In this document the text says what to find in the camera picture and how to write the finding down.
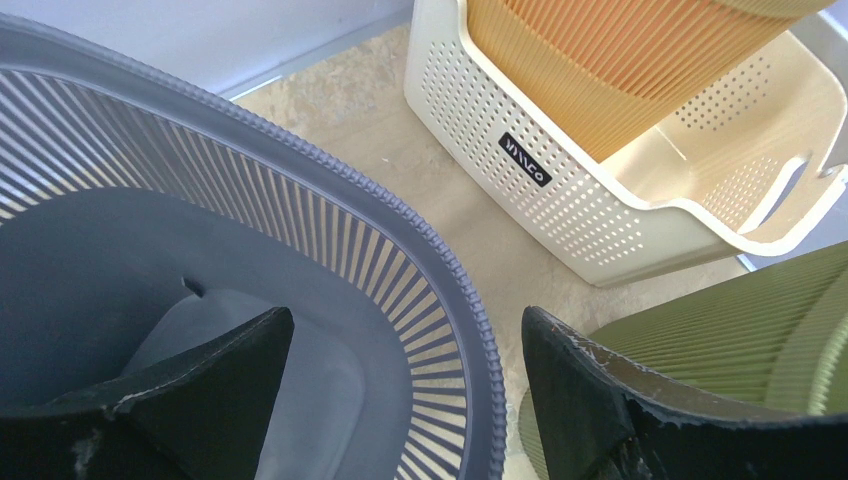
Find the green slatted waste bin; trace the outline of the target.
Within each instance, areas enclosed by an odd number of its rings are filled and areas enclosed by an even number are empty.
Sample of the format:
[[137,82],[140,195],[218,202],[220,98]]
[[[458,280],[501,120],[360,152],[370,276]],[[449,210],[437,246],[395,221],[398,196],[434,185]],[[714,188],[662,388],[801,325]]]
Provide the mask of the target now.
[[[804,254],[583,336],[719,396],[791,413],[847,417],[847,246]],[[536,474],[552,479],[529,387],[519,435]]]

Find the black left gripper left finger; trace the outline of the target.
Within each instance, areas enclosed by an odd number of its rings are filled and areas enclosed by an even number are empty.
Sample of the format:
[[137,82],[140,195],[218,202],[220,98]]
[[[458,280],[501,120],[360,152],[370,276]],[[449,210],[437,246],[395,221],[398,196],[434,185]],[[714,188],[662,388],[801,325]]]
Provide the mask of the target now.
[[251,479],[294,321],[270,309],[129,375],[1,411],[5,479]]

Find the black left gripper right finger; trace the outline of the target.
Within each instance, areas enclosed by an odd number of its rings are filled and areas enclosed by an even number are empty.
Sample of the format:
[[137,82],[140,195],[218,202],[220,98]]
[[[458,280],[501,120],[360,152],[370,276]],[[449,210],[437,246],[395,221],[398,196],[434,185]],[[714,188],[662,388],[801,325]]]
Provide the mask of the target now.
[[810,416],[678,382],[546,310],[522,315],[523,355],[552,479],[843,479],[847,417]]

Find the grey slatted waste bin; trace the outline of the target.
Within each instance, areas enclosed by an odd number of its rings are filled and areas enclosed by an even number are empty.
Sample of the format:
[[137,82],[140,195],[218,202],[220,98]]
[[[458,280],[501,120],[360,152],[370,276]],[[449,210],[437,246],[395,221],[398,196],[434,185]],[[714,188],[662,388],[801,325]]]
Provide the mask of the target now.
[[494,332],[416,211],[227,100],[3,15],[1,411],[277,307],[294,333],[251,479],[502,477]]

